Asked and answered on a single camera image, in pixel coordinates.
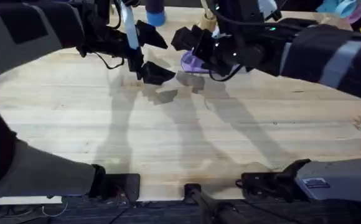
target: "floor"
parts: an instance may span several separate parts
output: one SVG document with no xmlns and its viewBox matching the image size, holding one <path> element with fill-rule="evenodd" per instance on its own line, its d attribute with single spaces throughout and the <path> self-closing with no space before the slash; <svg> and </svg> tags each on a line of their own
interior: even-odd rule
<svg viewBox="0 0 361 224">
<path fill-rule="evenodd" d="M 361 205 L 350 202 L 286 202 L 249 198 L 254 207 L 242 203 L 240 200 L 232 200 L 240 213 L 248 219 L 248 223 L 361 223 Z M 49 205 L 45 207 L 45 213 L 49 215 L 58 214 L 63 210 L 64 205 Z M 261 209 L 269 210 L 276 215 L 264 212 Z M 17 211 L 28 208 L 17 208 Z M 181 202 L 154 202 L 138 203 L 133 208 L 117 207 L 116 205 L 84 204 L 68 205 L 67 209 L 58 217 L 49 219 L 49 223 L 59 224 L 113 224 L 110 223 L 122 211 L 125 212 L 116 220 L 116 224 L 143 223 L 143 224 L 188 224 L 200 223 L 199 208 L 190 205 L 183 205 Z M 34 220 L 37 223 L 48 223 L 48 218 L 42 213 L 40 205 L 28 215 L 18 218 L 2 218 L 0 224 L 23 223 L 27 220 Z"/>
</svg>

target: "wire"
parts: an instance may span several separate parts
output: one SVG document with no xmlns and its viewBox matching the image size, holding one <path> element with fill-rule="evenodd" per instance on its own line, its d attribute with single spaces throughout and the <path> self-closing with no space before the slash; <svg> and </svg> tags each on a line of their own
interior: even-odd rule
<svg viewBox="0 0 361 224">
<path fill-rule="evenodd" d="M 134 0 L 129 0 L 127 2 L 124 3 L 124 5 L 126 6 L 127 4 L 133 2 Z M 141 3 L 141 0 L 138 0 L 138 2 L 136 4 L 134 4 L 133 6 L 138 6 Z"/>
<path fill-rule="evenodd" d="M 121 25 L 121 6 L 120 6 L 118 1 L 119 0 L 114 0 L 113 1 L 114 5 L 116 7 L 116 10 L 117 10 L 117 14 L 118 14 L 118 23 L 117 23 L 116 26 L 113 27 L 114 29 L 120 28 L 120 25 Z"/>
<path fill-rule="evenodd" d="M 234 71 L 231 72 L 231 74 L 229 74 L 226 78 L 221 79 L 221 80 L 218 80 L 218 79 L 214 78 L 213 75 L 212 75 L 211 70 L 208 70 L 208 74 L 210 75 L 210 78 L 211 78 L 211 79 L 213 79 L 213 80 L 215 80 L 215 81 L 217 81 L 217 82 L 225 82 L 225 81 L 233 78 L 233 77 L 236 75 L 236 73 L 237 73 L 238 71 L 240 71 L 240 69 L 241 69 L 242 67 L 243 67 L 242 65 L 238 65 L 237 68 L 234 69 Z"/>
<path fill-rule="evenodd" d="M 38 205 L 37 205 L 37 206 L 31 205 L 29 208 L 24 209 L 24 210 L 22 210 L 22 211 L 20 211 L 20 212 L 15 212 L 15 211 L 13 210 L 13 207 L 14 207 L 13 205 L 9 206 L 9 207 L 7 208 L 6 215 L 2 215 L 2 216 L 0 216 L 0 218 L 17 218 L 17 217 L 23 217 L 24 215 L 28 215 L 28 214 L 34 212 L 35 209 L 38 208 L 39 206 L 38 206 Z"/>
<path fill-rule="evenodd" d="M 42 206 L 42 213 L 43 213 L 44 215 L 48 216 L 48 217 L 58 217 L 59 215 L 63 214 L 64 211 L 66 211 L 67 206 L 68 206 L 68 203 L 66 203 L 66 206 L 64 207 L 64 209 L 63 209 L 61 212 L 59 212 L 58 214 L 56 214 L 56 215 L 49 215 L 49 214 L 46 214 L 46 213 L 45 213 L 45 205 L 43 205 L 43 206 Z"/>
<path fill-rule="evenodd" d="M 111 67 L 111 66 L 109 66 L 109 65 L 107 64 L 107 62 L 105 61 L 105 59 L 103 59 L 103 57 L 101 57 L 101 56 L 100 56 L 98 53 L 96 53 L 96 52 L 94 52 L 94 53 L 103 61 L 103 63 L 106 65 L 106 68 L 109 69 L 109 70 L 118 68 L 118 67 L 124 65 L 124 63 L 125 63 L 124 58 L 121 58 L 121 62 L 120 62 L 119 64 L 115 65 L 114 67 Z"/>
<path fill-rule="evenodd" d="M 277 22 L 241 22 L 241 21 L 234 21 L 233 19 L 229 19 L 227 17 L 225 17 L 224 15 L 222 15 L 221 13 L 219 13 L 215 6 L 214 3 L 212 2 L 212 0 L 207 0 L 207 4 L 208 4 L 208 8 L 212 11 L 212 13 L 214 15 L 216 15 L 217 18 L 231 23 L 231 24 L 235 24 L 235 25 L 239 25 L 239 26 L 250 26 L 250 27 L 276 27 L 276 28 L 285 28 L 285 29 L 291 29 L 291 30 L 296 30 L 296 31 L 300 31 L 302 30 L 300 27 L 296 27 L 296 26 L 291 26 L 288 24 L 281 24 L 281 23 L 277 23 Z"/>
<path fill-rule="evenodd" d="M 129 207 L 124 209 L 120 214 L 115 216 L 108 224 L 113 224 L 117 219 L 119 219 L 126 211 L 128 211 Z"/>
<path fill-rule="evenodd" d="M 272 211 L 270 211 L 270 210 L 267 210 L 267 209 L 265 209 L 265 208 L 261 208 L 261 207 L 259 207 L 259 206 L 256 206 L 256 205 L 254 205 L 253 203 L 248 202 L 248 201 L 246 201 L 246 200 L 240 200 L 240 201 L 243 202 L 243 203 L 245 203 L 245 204 L 247 204 L 247 205 L 249 205 L 249 206 L 251 206 L 252 208 L 255 208 L 255 209 L 260 210 L 260 211 L 262 211 L 262 212 L 269 213 L 269 214 L 271 214 L 271 215 L 273 215 L 273 216 L 275 216 L 275 217 L 282 218 L 283 220 L 287 220 L 287 221 L 289 221 L 289 222 L 293 222 L 293 223 L 297 223 L 297 224 L 305 224 L 305 223 L 300 222 L 300 221 L 298 221 L 298 220 L 296 220 L 296 219 L 293 219 L 293 218 L 287 217 L 287 216 L 285 216 L 285 215 L 281 215 L 281 214 L 272 212 Z"/>
</svg>

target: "gray stripe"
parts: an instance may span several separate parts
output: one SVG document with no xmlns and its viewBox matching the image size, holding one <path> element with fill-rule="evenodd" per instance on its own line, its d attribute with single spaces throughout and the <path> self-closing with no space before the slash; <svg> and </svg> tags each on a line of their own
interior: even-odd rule
<svg viewBox="0 0 361 224">
<path fill-rule="evenodd" d="M 341 46 L 323 68 L 320 84 L 337 88 L 361 49 L 361 41 L 350 40 Z"/>
<path fill-rule="evenodd" d="M 290 51 L 291 43 L 286 43 L 284 45 L 283 53 L 281 54 L 281 61 L 280 61 L 280 72 L 279 74 L 283 72 L 284 64 L 286 63 L 286 58 L 288 56 L 288 52 Z"/>
<path fill-rule="evenodd" d="M 36 8 L 41 15 L 48 35 L 23 44 L 14 43 L 5 23 L 3 23 L 0 17 L 0 74 L 62 48 L 45 14 L 38 7 L 34 8 Z"/>
</svg>

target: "black cable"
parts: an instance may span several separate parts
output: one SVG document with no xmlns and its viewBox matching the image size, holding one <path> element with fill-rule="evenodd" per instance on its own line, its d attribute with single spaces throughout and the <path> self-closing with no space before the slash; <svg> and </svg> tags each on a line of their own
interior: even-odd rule
<svg viewBox="0 0 361 224">
<path fill-rule="evenodd" d="M 120 212 L 117 216 L 115 216 L 108 224 L 113 224 L 117 219 L 119 219 L 126 211 L 128 211 L 129 207 Z"/>
<path fill-rule="evenodd" d="M 114 0 L 114 5 L 116 6 L 116 10 L 117 10 L 117 14 L 118 14 L 118 23 L 116 26 L 114 26 L 113 28 L 114 29 L 118 29 L 120 28 L 120 25 L 121 25 L 121 6 L 118 2 L 119 0 Z"/>
<path fill-rule="evenodd" d="M 301 27 L 296 27 L 296 26 L 291 26 L 288 24 L 281 24 L 278 22 L 241 22 L 241 21 L 234 21 L 233 19 L 229 19 L 227 17 L 225 17 L 224 15 L 222 15 L 221 13 L 219 13 L 213 3 L 213 0 L 207 0 L 207 4 L 208 4 L 208 8 L 212 11 L 212 13 L 214 15 L 216 15 L 217 18 L 231 23 L 231 24 L 235 24 L 235 25 L 239 25 L 239 26 L 251 26 L 251 27 L 276 27 L 276 28 L 285 28 L 285 29 L 291 29 L 291 30 L 296 30 L 296 31 L 300 31 L 302 30 Z"/>
<path fill-rule="evenodd" d="M 233 77 L 236 75 L 236 73 L 237 73 L 238 71 L 240 71 L 240 69 L 241 69 L 242 67 L 243 67 L 243 65 L 238 65 L 237 68 L 234 69 L 234 71 L 231 72 L 231 74 L 229 74 L 226 78 L 221 79 L 221 80 L 217 80 L 216 78 L 214 78 L 213 75 L 212 75 L 211 70 L 208 70 L 208 74 L 210 75 L 210 78 L 211 78 L 211 79 L 213 79 L 213 80 L 215 80 L 215 81 L 217 81 L 217 82 L 225 82 L 225 81 L 233 78 Z"/>
<path fill-rule="evenodd" d="M 240 201 L 243 202 L 243 203 L 245 203 L 245 204 L 247 204 L 247 205 L 249 205 L 249 206 L 251 206 L 252 208 L 255 208 L 255 209 L 260 210 L 260 211 L 262 211 L 262 212 L 269 213 L 269 214 L 271 214 L 271 215 L 273 215 L 273 216 L 275 216 L 275 217 L 282 218 L 283 220 L 287 220 L 287 221 L 289 221 L 289 222 L 293 222 L 293 223 L 297 223 L 297 224 L 305 224 L 305 223 L 300 222 L 300 221 L 298 221 L 298 220 L 296 220 L 296 219 L 293 219 L 293 218 L 287 217 L 287 216 L 285 216 L 285 215 L 281 215 L 281 214 L 272 212 L 272 211 L 270 211 L 270 210 L 267 210 L 267 209 L 265 209 L 265 208 L 261 208 L 261 207 L 259 207 L 259 206 L 256 206 L 256 205 L 254 205 L 254 204 L 251 203 L 251 202 L 247 202 L 246 200 L 240 200 Z"/>
<path fill-rule="evenodd" d="M 114 67 L 111 67 L 111 66 L 109 66 L 109 65 L 107 64 L 107 62 L 105 61 L 105 59 L 103 59 L 103 57 L 101 57 L 101 56 L 100 56 L 98 53 L 96 53 L 96 52 L 94 52 L 94 53 L 103 61 L 103 63 L 106 65 L 106 68 L 109 69 L 109 70 L 114 69 L 114 68 L 118 68 L 118 67 L 124 65 L 124 63 L 125 63 L 124 58 L 121 58 L 121 63 L 115 65 Z"/>
</svg>

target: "blue object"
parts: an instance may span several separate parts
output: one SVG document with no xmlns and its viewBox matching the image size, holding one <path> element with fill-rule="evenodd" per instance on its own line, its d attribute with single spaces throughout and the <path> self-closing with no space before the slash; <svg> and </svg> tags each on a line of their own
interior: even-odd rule
<svg viewBox="0 0 361 224">
<path fill-rule="evenodd" d="M 357 1 L 345 0 L 338 4 L 335 8 L 335 13 L 339 15 L 341 18 L 345 18 L 350 16 L 354 10 L 356 9 Z"/>
<path fill-rule="evenodd" d="M 339 17 L 350 16 L 357 7 L 357 0 L 324 0 L 316 9 L 317 12 L 333 12 Z"/>
<path fill-rule="evenodd" d="M 148 23 L 152 26 L 162 26 L 166 21 L 166 14 L 165 12 L 159 12 L 159 13 L 150 13 L 146 12 L 146 15 L 148 17 Z"/>
</svg>

